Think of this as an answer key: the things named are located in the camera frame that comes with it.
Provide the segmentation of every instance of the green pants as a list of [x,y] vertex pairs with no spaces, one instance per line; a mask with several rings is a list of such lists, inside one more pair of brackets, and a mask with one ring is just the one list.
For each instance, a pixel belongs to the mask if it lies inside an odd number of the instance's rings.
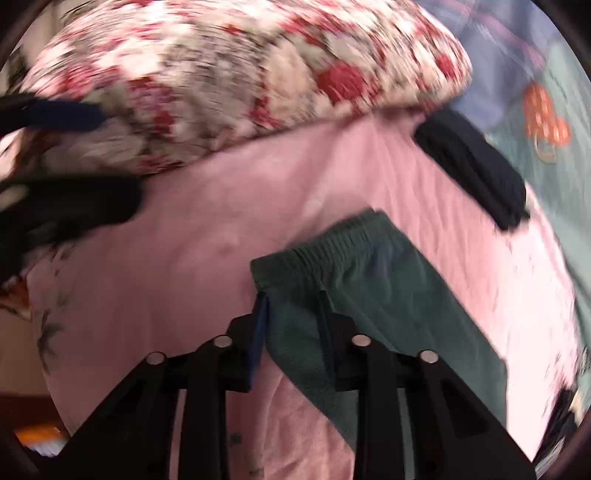
[[317,294],[389,349],[436,351],[505,425],[505,364],[446,283],[386,214],[368,210],[320,237],[251,263],[269,297],[267,349],[295,386],[355,447],[357,394],[324,367]]

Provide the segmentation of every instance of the light green fabric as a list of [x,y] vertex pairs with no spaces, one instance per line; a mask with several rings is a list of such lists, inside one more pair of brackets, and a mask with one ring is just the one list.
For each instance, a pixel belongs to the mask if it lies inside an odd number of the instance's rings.
[[383,212],[346,220],[307,244],[253,261],[251,270],[269,297],[271,357],[350,445],[357,395],[337,393],[326,373],[316,323],[320,290],[328,292],[336,312],[391,350],[438,352],[505,424],[505,364]]
[[[532,185],[554,228],[575,285],[585,348],[591,345],[591,83],[564,39],[552,46],[537,82],[552,98],[554,114],[570,127],[569,145],[538,143],[542,157],[556,150],[556,163],[543,162],[526,136],[522,98],[488,138]],[[580,377],[586,408],[591,404],[588,385]]]

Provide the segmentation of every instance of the pink stripe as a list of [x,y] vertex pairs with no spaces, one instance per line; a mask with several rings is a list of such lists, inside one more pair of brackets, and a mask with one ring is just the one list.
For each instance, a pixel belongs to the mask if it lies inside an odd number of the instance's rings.
[[489,27],[494,28],[497,33],[508,40],[513,46],[520,48],[524,53],[528,54],[531,60],[534,62],[534,66],[536,68],[543,67],[545,63],[544,56],[535,47],[528,44],[522,38],[517,37],[511,30],[509,30],[503,25],[503,23],[501,23],[492,15],[474,10],[473,8],[464,5],[457,0],[441,0],[441,2],[442,4],[445,4],[461,13],[470,15],[473,18],[478,18],[483,23],[487,23]]

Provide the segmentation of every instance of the floral pillow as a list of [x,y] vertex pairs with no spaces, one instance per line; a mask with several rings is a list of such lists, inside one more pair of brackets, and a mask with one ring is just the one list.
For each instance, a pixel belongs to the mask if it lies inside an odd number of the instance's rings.
[[409,0],[108,0],[46,47],[24,86],[97,102],[109,120],[29,132],[18,162],[156,173],[279,129],[442,103],[471,72]]

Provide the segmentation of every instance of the pink bed sheet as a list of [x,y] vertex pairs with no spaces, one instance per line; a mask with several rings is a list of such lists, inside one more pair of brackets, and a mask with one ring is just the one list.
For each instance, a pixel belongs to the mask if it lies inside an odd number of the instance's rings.
[[[369,205],[427,257],[506,361],[507,428],[532,458],[576,369],[562,254],[531,191],[531,220],[497,231],[413,143],[418,120],[381,113],[217,153],[149,179],[133,221],[40,260],[27,280],[35,324],[54,333],[44,340],[47,384],[67,425],[75,430],[147,353],[190,352],[249,312],[251,259]],[[229,395],[228,430],[234,478],[352,476],[351,449],[267,355],[254,391]]]

